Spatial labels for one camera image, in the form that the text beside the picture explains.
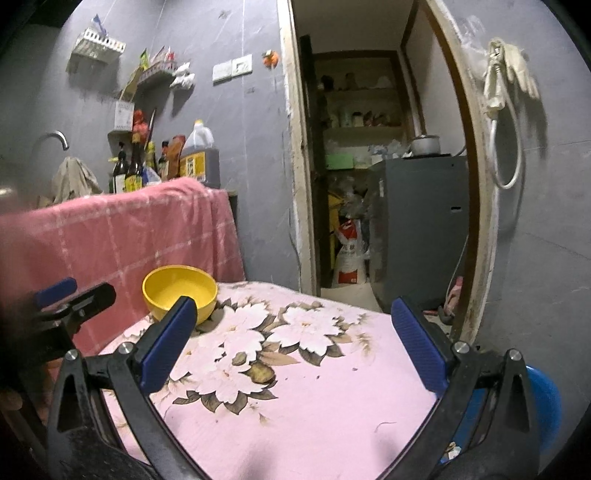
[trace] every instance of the door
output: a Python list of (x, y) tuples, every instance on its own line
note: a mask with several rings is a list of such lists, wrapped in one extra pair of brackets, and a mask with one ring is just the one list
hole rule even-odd
[(324, 159), (324, 135), (318, 109), (318, 80), (310, 36), (300, 37), (301, 76), (306, 107), (306, 128), (310, 162), (312, 217), (318, 285), (329, 288), (332, 284), (329, 238), (329, 189)]

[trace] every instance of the yellow bowl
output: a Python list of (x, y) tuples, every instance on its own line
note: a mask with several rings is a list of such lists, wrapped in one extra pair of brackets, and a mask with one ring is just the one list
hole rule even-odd
[(217, 284), (211, 275), (198, 268), (166, 265), (146, 275), (142, 293), (157, 320), (162, 320), (179, 297), (191, 297), (197, 304), (199, 324), (209, 318), (216, 306)]

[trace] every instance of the blue gripper pad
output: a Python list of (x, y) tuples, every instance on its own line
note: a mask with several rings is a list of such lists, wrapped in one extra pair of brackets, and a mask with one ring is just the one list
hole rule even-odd
[(408, 356), (421, 377), (423, 386), (441, 398), (449, 384), (446, 360), (433, 343), (417, 315), (402, 298), (392, 302), (392, 324)]
[(139, 387), (145, 395), (164, 386), (196, 322), (195, 301), (180, 297), (164, 318), (139, 339), (135, 359), (141, 368)]
[(35, 304), (38, 309), (44, 309), (70, 295), (74, 295), (77, 289), (78, 285), (76, 284), (76, 280), (72, 277), (66, 277), (55, 285), (36, 292), (34, 295)]

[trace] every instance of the metal bolt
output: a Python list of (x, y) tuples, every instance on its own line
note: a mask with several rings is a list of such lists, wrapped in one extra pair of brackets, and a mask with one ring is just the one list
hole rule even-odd
[(130, 353), (134, 349), (134, 344), (131, 342), (123, 342), (117, 347), (119, 353)]
[(73, 348), (72, 350), (68, 350), (66, 352), (66, 360), (76, 360), (78, 358), (78, 350)]
[(511, 358), (511, 360), (515, 362), (518, 362), (523, 358), (523, 356), (521, 355), (521, 352), (519, 350), (515, 350), (514, 348), (512, 348), (511, 350), (509, 350), (509, 358)]
[(456, 353), (468, 353), (470, 351), (470, 345), (466, 342), (456, 342), (453, 344), (453, 349)]

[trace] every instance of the yellow label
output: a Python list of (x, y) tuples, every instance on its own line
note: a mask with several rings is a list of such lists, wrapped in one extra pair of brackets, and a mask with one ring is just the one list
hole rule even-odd
[(179, 170), (182, 177), (205, 181), (205, 152), (194, 153), (181, 158)]
[(132, 177), (127, 177), (125, 179), (125, 191), (126, 192), (135, 192), (142, 187), (142, 177), (139, 175), (134, 175)]

